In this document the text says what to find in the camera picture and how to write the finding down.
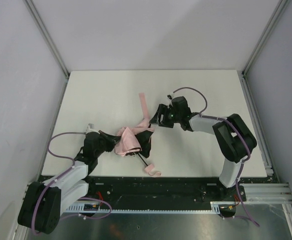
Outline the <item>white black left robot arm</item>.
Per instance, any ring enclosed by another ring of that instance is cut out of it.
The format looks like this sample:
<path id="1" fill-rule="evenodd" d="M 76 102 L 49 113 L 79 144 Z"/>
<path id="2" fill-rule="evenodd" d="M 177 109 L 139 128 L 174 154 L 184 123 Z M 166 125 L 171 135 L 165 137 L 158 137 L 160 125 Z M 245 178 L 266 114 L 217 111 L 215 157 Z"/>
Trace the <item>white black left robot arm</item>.
<path id="1" fill-rule="evenodd" d="M 83 146 L 71 166 L 50 179 L 32 182 L 25 193 L 17 223 L 39 233 L 50 234 L 59 223 L 61 215 L 77 200 L 88 193 L 84 180 L 97 166 L 104 152 L 113 151 L 120 136 L 102 131 L 85 133 Z"/>

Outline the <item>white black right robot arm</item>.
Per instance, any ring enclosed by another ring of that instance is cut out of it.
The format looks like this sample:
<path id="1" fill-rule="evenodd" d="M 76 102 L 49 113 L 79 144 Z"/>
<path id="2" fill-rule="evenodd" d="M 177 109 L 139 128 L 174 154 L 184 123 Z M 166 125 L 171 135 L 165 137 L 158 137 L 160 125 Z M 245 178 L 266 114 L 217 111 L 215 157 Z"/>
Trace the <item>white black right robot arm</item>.
<path id="1" fill-rule="evenodd" d="M 180 124 L 184 131 L 214 135 L 225 157 L 219 182 L 226 188 L 239 189 L 244 163 L 250 159 L 257 140 L 238 114 L 216 117 L 191 112 L 187 100 L 180 96 L 171 99 L 169 105 L 160 104 L 150 123 L 166 128 Z"/>

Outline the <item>pink folding umbrella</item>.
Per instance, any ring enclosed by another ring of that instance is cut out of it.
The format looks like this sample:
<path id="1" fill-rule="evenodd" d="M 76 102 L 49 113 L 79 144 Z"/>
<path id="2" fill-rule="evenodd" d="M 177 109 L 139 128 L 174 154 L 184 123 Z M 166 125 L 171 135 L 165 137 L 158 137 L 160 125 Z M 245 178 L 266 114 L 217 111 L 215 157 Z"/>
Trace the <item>pink folding umbrella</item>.
<path id="1" fill-rule="evenodd" d="M 122 127 L 117 136 L 120 137 L 119 143 L 115 145 L 114 152 L 119 156 L 139 156 L 145 164 L 144 172 L 153 177 L 158 178 L 161 172 L 155 170 L 155 166 L 148 164 L 144 160 L 150 156 L 151 151 L 151 138 L 154 129 L 151 127 L 150 114 L 148 111 L 146 98 L 144 93 L 139 94 L 141 103 L 143 119 L 135 127 Z"/>

